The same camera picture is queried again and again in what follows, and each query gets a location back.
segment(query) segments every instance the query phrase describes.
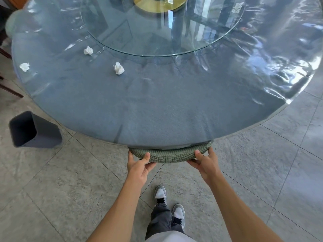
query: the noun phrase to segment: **gold plate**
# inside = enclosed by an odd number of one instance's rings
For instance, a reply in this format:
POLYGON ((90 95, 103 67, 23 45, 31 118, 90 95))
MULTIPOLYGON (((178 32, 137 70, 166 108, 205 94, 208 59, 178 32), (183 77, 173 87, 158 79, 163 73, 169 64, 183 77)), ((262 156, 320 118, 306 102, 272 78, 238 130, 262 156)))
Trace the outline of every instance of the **gold plate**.
POLYGON ((163 13, 168 10, 174 10, 182 6, 186 0, 133 0, 134 3, 142 10, 152 13, 163 13))

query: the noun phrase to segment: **shoelace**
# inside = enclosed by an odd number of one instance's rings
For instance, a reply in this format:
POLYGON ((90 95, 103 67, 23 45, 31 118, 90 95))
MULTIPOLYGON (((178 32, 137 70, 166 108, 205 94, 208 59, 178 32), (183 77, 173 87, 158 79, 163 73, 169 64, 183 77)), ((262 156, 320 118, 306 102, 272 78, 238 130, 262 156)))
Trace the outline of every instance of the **shoelace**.
POLYGON ((180 218, 174 217, 173 223, 176 223, 176 224, 181 225, 182 224, 182 220, 180 218))
POLYGON ((157 204, 160 204, 160 203, 165 203, 165 199, 162 198, 162 199, 157 199, 157 204))

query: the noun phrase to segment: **round table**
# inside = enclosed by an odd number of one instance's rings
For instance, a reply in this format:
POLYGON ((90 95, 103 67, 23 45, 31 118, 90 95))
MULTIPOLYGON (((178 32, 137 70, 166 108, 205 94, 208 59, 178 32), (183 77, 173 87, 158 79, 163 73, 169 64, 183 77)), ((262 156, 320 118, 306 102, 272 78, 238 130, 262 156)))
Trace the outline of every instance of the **round table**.
POLYGON ((29 0, 12 54, 28 94, 66 127, 171 149, 290 104, 321 61, 322 29, 319 0, 186 0, 159 13, 133 0, 29 0))

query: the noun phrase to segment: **hand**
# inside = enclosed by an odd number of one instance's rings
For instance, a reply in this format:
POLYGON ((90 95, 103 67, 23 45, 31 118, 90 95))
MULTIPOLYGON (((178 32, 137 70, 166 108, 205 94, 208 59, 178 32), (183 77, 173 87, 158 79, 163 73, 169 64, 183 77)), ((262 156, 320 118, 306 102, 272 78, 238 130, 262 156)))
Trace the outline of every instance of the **hand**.
POLYGON ((127 179, 131 180, 132 183, 140 185, 140 188, 146 183, 148 173, 157 165, 157 163, 149 163, 149 159, 150 153, 147 152, 143 159, 136 162, 133 160, 132 153, 128 152, 127 179))
POLYGON ((212 147, 208 150, 209 156, 204 156, 199 150, 195 150, 195 157, 197 160, 188 160, 188 164, 196 168, 203 180, 210 186, 212 183, 212 178, 222 176, 220 171, 218 157, 216 156, 212 147))

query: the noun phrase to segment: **white shirt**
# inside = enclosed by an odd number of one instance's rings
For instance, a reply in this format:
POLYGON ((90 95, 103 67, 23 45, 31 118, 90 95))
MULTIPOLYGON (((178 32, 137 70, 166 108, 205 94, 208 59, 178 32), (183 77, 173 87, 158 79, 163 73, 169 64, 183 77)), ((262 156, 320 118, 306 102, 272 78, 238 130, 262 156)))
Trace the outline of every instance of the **white shirt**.
POLYGON ((196 242, 187 235, 178 231, 167 231, 154 234, 146 242, 196 242))

